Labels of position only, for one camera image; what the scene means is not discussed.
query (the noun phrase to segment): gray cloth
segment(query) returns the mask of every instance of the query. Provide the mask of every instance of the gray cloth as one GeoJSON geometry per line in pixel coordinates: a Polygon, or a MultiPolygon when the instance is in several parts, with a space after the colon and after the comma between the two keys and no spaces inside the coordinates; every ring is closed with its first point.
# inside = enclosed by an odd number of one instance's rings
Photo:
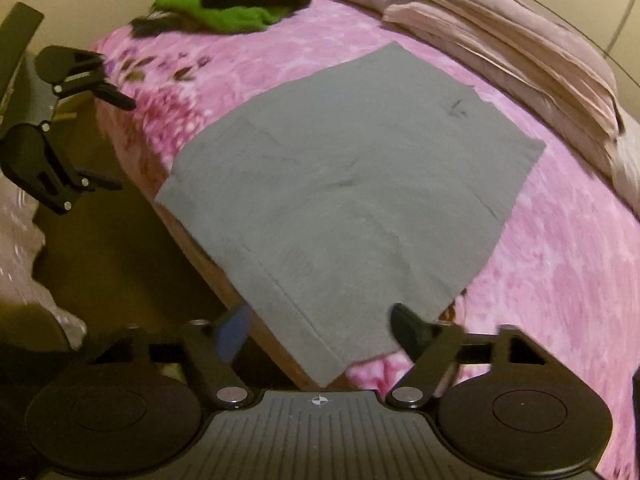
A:
{"type": "Polygon", "coordinates": [[[482,269],[544,144],[392,43],[207,127],[156,200],[321,386],[482,269]]]}

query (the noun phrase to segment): bed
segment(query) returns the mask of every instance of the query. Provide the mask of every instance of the bed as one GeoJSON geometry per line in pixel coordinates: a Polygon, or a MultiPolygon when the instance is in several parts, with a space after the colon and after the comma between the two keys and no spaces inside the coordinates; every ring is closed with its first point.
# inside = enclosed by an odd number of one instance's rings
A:
{"type": "MultiPolygon", "coordinates": [[[[132,40],[123,27],[95,48],[106,57],[112,81],[138,107],[127,114],[97,102],[98,124],[124,171],[153,202],[177,153],[206,125],[252,96],[391,41],[473,86],[524,134],[546,143],[494,253],[444,315],[454,311],[457,322],[478,333],[514,324],[544,345],[612,411],[614,431],[598,471],[607,479],[636,478],[631,377],[640,363],[640,224],[576,151],[465,66],[341,0],[313,0],[267,31],[241,36],[169,32],[132,40]]],[[[180,223],[154,207],[223,303],[242,303],[180,223]]],[[[298,386],[317,386],[265,324],[254,321],[254,339],[276,364],[298,386]]],[[[354,364],[332,386],[385,394],[409,366],[400,353],[354,364]]]]}

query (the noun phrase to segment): metal rivet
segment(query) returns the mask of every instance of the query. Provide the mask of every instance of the metal rivet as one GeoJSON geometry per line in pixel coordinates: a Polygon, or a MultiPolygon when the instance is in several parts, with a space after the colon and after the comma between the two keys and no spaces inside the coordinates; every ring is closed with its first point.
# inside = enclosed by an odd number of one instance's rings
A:
{"type": "Polygon", "coordinates": [[[249,393],[244,388],[238,386],[227,386],[218,390],[216,397],[222,402],[228,402],[229,404],[237,404],[242,402],[249,396],[249,393]]]}
{"type": "Polygon", "coordinates": [[[391,392],[395,400],[399,402],[418,402],[422,398],[422,392],[418,388],[412,386],[402,386],[391,392]]]}

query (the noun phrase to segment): pink floral blanket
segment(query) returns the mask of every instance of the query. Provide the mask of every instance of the pink floral blanket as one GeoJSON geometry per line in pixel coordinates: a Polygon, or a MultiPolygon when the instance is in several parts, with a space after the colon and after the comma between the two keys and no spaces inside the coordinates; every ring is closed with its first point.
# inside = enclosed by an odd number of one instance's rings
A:
{"type": "MultiPolygon", "coordinates": [[[[614,417],[598,471],[636,479],[631,377],[640,364],[640,223],[579,155],[477,75],[378,16],[313,0],[255,34],[132,40],[129,27],[114,31],[97,50],[138,107],[126,113],[98,103],[98,122],[152,200],[181,147],[208,124],[256,94],[391,41],[473,86],[525,134],[545,141],[494,254],[456,300],[456,319],[479,333],[517,325],[583,378],[614,417]]],[[[347,375],[385,394],[409,366],[395,354],[353,365],[347,375]]]]}

